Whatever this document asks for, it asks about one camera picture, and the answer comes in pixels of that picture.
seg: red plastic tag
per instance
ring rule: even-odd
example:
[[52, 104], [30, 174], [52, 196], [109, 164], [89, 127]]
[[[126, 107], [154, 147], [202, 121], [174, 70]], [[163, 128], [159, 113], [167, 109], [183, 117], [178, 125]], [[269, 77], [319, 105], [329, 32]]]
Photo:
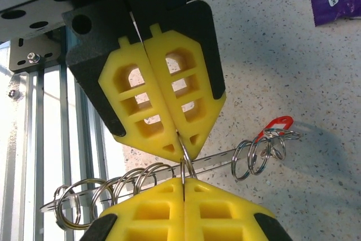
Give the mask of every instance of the red plastic tag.
[[272, 120], [257, 136], [257, 141], [264, 136], [263, 130], [267, 128], [281, 128], [281, 129], [289, 129], [293, 124], [293, 119], [291, 116], [282, 116], [275, 118]]

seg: black metal bracket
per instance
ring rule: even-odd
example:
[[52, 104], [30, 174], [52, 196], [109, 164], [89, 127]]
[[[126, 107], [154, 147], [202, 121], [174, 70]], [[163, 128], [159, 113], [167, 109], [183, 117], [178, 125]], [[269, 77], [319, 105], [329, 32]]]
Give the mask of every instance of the black metal bracket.
[[[54, 29], [45, 34], [24, 40], [11, 40], [9, 70], [14, 73], [34, 72], [55, 66], [65, 61], [65, 27]], [[39, 55], [39, 61], [31, 63], [29, 53]]]

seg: silver ring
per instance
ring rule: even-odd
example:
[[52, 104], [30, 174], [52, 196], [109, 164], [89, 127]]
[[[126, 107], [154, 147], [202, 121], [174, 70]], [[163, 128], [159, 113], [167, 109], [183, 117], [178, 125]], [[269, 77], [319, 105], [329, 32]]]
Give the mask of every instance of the silver ring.
[[[54, 192], [54, 201], [56, 201], [56, 197], [59, 196], [60, 190], [64, 189], [66, 190], [69, 186], [66, 185], [62, 185], [59, 186], [55, 192]], [[69, 190], [70, 194], [75, 194], [74, 190], [70, 189]], [[80, 201], [79, 201], [79, 196], [75, 195], [75, 205], [76, 205], [76, 214], [77, 217], [75, 219], [75, 224], [79, 224], [80, 222], [80, 218], [81, 218], [81, 205], [80, 205]], [[66, 230], [66, 226], [64, 225], [64, 221], [62, 220], [62, 217], [60, 215], [58, 215], [58, 209], [54, 208], [54, 213], [55, 213], [55, 219], [56, 219], [56, 224], [62, 229], [62, 230]]]
[[98, 187], [98, 189], [94, 192], [94, 195], [91, 197], [91, 203], [90, 203], [90, 216], [92, 219], [95, 218], [95, 207], [96, 207], [96, 201], [100, 197], [100, 195], [105, 191], [108, 190], [110, 193], [111, 198], [113, 197], [114, 189], [112, 185], [118, 181], [119, 177], [113, 178], [102, 184]]
[[[267, 142], [266, 155], [265, 155], [265, 158], [263, 159], [263, 162], [262, 162], [262, 165], [260, 166], [260, 168], [257, 171], [254, 171], [254, 166], [257, 161], [256, 151], [257, 151], [258, 146], [262, 142]], [[262, 171], [264, 171], [264, 169], [266, 168], [267, 162], [270, 159], [270, 155], [271, 155], [271, 144], [270, 144], [269, 139], [267, 137], [262, 137], [260, 139], [258, 139], [258, 137], [255, 137], [252, 141], [252, 144], [249, 147], [249, 152], [247, 155], [247, 165], [248, 165], [248, 169], [251, 172], [251, 174], [253, 174], [253, 175], [261, 174]]]
[[184, 159], [180, 160], [180, 178], [182, 179], [183, 200], [185, 200], [185, 195], [186, 195], [186, 166], [185, 166], [185, 163], [184, 163]]
[[194, 178], [194, 179], [198, 179], [197, 178], [197, 173], [194, 170], [194, 167], [193, 167], [192, 161], [190, 159], [190, 156], [189, 156], [187, 150], [184, 148], [184, 146], [182, 146], [182, 147], [183, 147], [183, 153], [184, 153], [184, 161], [186, 162], [186, 166], [187, 166], [188, 172], [190, 174], [190, 177]]
[[61, 218], [62, 223], [64, 224], [64, 226], [66, 226], [69, 229], [73, 229], [73, 230], [86, 230], [91, 223], [85, 223], [85, 224], [76, 224], [70, 220], [68, 220], [65, 215], [61, 212], [61, 207], [63, 206], [63, 200], [65, 198], [65, 196], [70, 193], [71, 190], [73, 190], [73, 188], [80, 186], [80, 185], [85, 185], [87, 183], [98, 183], [100, 185], [104, 184], [105, 181], [102, 179], [97, 179], [97, 178], [89, 178], [89, 179], [85, 179], [85, 180], [81, 180], [79, 182], [76, 182], [75, 184], [69, 186], [65, 191], [64, 194], [62, 196], [60, 196], [59, 201], [58, 201], [58, 205], [56, 206], [56, 212], [57, 215]]
[[114, 193], [113, 193], [113, 199], [112, 199], [112, 205], [115, 205], [118, 203], [118, 198], [120, 195], [121, 190], [125, 186], [126, 183], [128, 183], [131, 179], [135, 178], [137, 175], [141, 174], [144, 171], [144, 168], [135, 168], [130, 171], [128, 171], [126, 174], [124, 174], [116, 183], [114, 187]]
[[263, 130], [264, 135], [270, 138], [282, 138], [282, 139], [288, 139], [290, 141], [298, 140], [301, 137], [301, 134], [295, 131], [281, 129], [281, 128], [267, 128]]
[[[276, 147], [275, 144], [272, 141], [277, 140], [280, 142], [281, 144], [281, 148], [282, 148], [282, 152], [280, 152]], [[284, 160], [286, 158], [286, 144], [284, 142], [284, 140], [282, 138], [272, 138], [271, 139], [271, 156], [279, 159], [279, 160]]]
[[[144, 171], [142, 172], [142, 174], [140, 174], [137, 178], [137, 180], [135, 181], [135, 185], [134, 185], [134, 191], [133, 191], [133, 195], [136, 195], [138, 193], [140, 193], [140, 189], [142, 188], [144, 181], [151, 175], [153, 174], [153, 172], [157, 169], [160, 168], [169, 168], [172, 172], [172, 178], [175, 177], [174, 174], [174, 169], [172, 166], [164, 164], [164, 163], [154, 163], [150, 166], [148, 166], [147, 168], [144, 169]], [[153, 174], [153, 178], [154, 178], [154, 186], [157, 185], [157, 177], [155, 176], [155, 174]]]
[[236, 166], [237, 166], [238, 157], [239, 157], [240, 153], [243, 151], [243, 149], [245, 147], [248, 147], [251, 144], [252, 144], [251, 141], [247, 141], [247, 140], [242, 141], [241, 143], [238, 144], [238, 146], [232, 156], [231, 173], [237, 181], [243, 181], [250, 175], [250, 171], [249, 171], [249, 169], [247, 169], [247, 171], [241, 177], [238, 177], [237, 172], [236, 172]]

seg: metal bolt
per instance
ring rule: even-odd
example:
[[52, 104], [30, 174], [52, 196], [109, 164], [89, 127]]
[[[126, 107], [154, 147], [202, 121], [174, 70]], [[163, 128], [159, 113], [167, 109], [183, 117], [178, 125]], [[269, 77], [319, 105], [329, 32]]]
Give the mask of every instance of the metal bolt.
[[30, 63], [38, 63], [40, 58], [41, 57], [36, 53], [31, 52], [28, 54], [28, 60]]
[[9, 96], [10, 98], [15, 98], [16, 90], [10, 90], [9, 93], [7, 94], [7, 96]]

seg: hexagonal hole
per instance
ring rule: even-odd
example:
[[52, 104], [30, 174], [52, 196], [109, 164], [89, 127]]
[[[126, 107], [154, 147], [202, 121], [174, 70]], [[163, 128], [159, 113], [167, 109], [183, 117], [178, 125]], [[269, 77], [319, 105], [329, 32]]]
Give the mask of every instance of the hexagonal hole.
[[185, 48], [177, 48], [166, 54], [169, 73], [172, 75], [196, 67], [193, 53]]

